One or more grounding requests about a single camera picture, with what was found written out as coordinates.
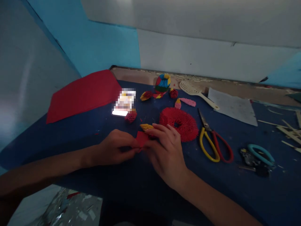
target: red origami ring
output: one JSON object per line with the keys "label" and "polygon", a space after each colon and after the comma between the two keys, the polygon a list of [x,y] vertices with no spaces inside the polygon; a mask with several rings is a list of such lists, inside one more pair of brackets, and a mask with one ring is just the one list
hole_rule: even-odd
{"label": "red origami ring", "polygon": [[160,124],[174,127],[181,135],[181,142],[194,140],[198,135],[198,126],[195,119],[185,111],[173,107],[163,109],[160,114]]}

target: red foam sheet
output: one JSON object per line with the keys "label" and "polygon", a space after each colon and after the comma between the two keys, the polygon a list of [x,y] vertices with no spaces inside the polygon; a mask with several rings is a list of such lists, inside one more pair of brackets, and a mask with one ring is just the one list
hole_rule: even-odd
{"label": "red foam sheet", "polygon": [[53,94],[46,123],[53,123],[112,103],[121,86],[109,70],[80,78]]}
{"label": "red foam sheet", "polygon": [[136,140],[138,141],[140,147],[142,148],[145,142],[148,140],[148,135],[144,132],[138,131]]}

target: smartphone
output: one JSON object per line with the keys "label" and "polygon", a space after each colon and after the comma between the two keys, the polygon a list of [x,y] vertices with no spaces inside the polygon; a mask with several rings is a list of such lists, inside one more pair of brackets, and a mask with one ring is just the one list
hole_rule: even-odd
{"label": "smartphone", "polygon": [[128,112],[135,110],[136,90],[124,88],[121,90],[117,101],[115,102],[112,115],[126,116]]}

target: yellow scissors handle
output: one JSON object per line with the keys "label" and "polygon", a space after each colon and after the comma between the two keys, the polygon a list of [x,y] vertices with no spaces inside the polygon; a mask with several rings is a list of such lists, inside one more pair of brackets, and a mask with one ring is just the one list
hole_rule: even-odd
{"label": "yellow scissors handle", "polygon": [[[211,147],[212,147],[212,149],[213,149],[213,151],[214,151],[215,159],[212,158],[212,157],[206,152],[206,150],[205,150],[205,148],[204,148],[204,145],[203,145],[203,136],[204,136],[204,134],[205,134],[205,137],[206,137],[207,140],[209,141],[209,143],[210,143],[210,145],[211,145]],[[210,160],[213,161],[213,162],[219,162],[219,161],[220,161],[219,154],[218,154],[218,152],[217,152],[217,150],[216,150],[216,148],[215,148],[213,142],[210,140],[210,137],[208,136],[208,134],[207,134],[207,132],[205,131],[205,128],[204,128],[204,127],[202,128],[201,135],[200,135],[200,145],[201,145],[201,148],[202,148],[204,154],[207,156],[208,159],[210,159]]]}

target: white plastic utensil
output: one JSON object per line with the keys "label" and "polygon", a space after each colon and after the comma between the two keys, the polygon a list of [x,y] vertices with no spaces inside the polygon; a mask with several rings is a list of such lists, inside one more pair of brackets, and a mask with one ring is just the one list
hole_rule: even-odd
{"label": "white plastic utensil", "polygon": [[179,84],[180,88],[187,94],[192,96],[200,96],[203,98],[207,104],[209,104],[213,109],[219,110],[219,106],[217,106],[214,102],[205,97],[201,90],[195,87],[189,80],[182,80]]}

